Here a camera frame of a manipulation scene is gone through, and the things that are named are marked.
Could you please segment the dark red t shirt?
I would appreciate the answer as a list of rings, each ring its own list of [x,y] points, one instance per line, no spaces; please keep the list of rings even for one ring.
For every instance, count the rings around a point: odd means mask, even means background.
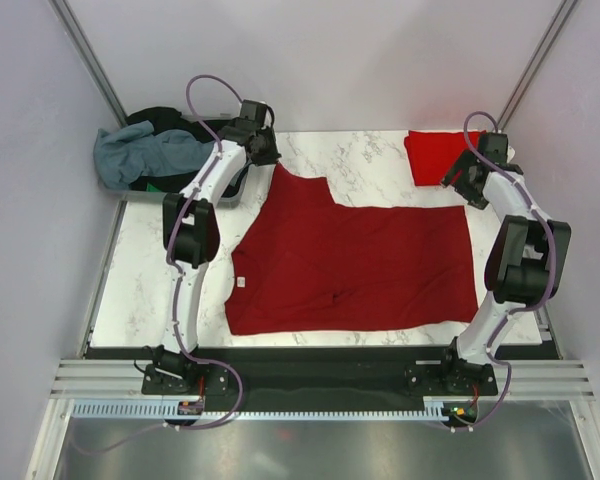
[[[231,260],[235,335],[401,330],[478,309],[462,207],[348,207],[280,166]]]

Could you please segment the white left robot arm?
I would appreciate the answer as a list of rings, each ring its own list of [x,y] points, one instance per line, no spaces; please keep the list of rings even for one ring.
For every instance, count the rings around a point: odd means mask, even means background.
[[[220,246],[215,209],[231,180],[243,169],[279,161],[274,122],[269,105],[243,100],[238,117],[212,134],[215,144],[194,179],[162,201],[166,261],[174,269],[170,326],[145,369],[145,394],[204,391],[203,379],[211,362],[188,356],[198,345],[197,316],[204,277]]]

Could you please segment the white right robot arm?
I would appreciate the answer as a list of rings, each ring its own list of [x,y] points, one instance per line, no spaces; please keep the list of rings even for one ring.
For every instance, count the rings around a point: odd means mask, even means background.
[[[442,185],[451,186],[469,206],[492,207],[499,231],[486,261],[486,296],[466,330],[455,337],[438,368],[447,392],[463,392],[493,374],[495,354],[517,316],[542,308],[559,288],[571,227],[554,220],[533,199],[521,168],[508,162],[503,133],[465,139]]]

